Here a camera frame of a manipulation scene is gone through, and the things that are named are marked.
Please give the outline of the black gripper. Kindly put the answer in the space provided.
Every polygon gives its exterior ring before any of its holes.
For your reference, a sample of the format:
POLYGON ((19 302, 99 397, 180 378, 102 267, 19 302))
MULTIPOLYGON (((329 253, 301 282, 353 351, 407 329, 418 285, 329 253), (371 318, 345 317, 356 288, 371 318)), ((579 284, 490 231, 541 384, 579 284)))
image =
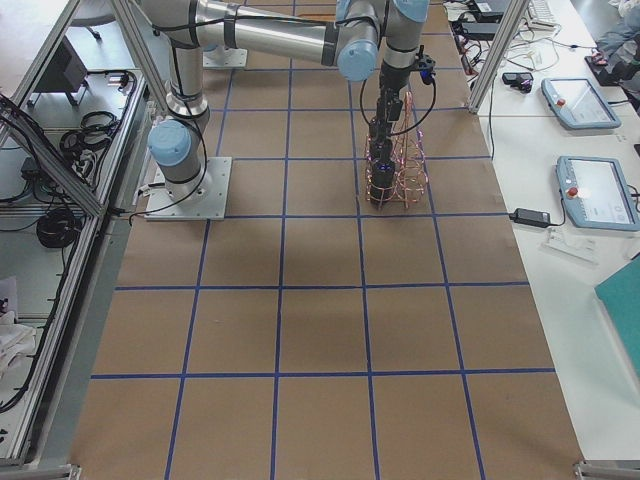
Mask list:
POLYGON ((380 96, 376 114, 372 119, 372 139, 389 138, 393 122, 399 120, 403 101, 397 97, 408 85, 409 76, 418 72, 424 85, 435 85, 435 61, 425 53, 424 46, 400 49, 391 43, 385 45, 379 74, 380 96))

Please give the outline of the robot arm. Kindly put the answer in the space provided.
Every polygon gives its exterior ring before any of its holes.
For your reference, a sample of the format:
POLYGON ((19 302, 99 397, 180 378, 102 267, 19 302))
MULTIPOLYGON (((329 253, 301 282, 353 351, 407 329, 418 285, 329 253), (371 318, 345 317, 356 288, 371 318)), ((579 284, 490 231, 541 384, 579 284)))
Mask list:
POLYGON ((393 126, 411 73, 433 84, 434 61, 420 43, 426 1, 340 1, 332 21, 280 16, 222 1, 143 1, 152 28, 169 41, 167 106, 175 118, 207 117, 203 51, 211 47, 256 50, 335 67, 350 82, 379 74, 376 113, 369 124, 369 199, 390 201, 399 171, 392 158, 393 126))

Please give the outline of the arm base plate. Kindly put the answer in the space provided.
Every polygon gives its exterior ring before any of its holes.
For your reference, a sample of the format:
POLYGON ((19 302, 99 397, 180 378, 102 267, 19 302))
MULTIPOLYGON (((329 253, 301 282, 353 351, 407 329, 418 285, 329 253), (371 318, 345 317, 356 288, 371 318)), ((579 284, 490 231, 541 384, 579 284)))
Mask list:
POLYGON ((206 70, 245 69, 248 51, 216 46, 203 51, 203 68, 206 70))
POLYGON ((150 190, 144 218, 153 221, 196 221, 225 218, 233 159, 208 157, 206 171, 188 183, 167 182, 156 167, 154 181, 161 183, 150 190))

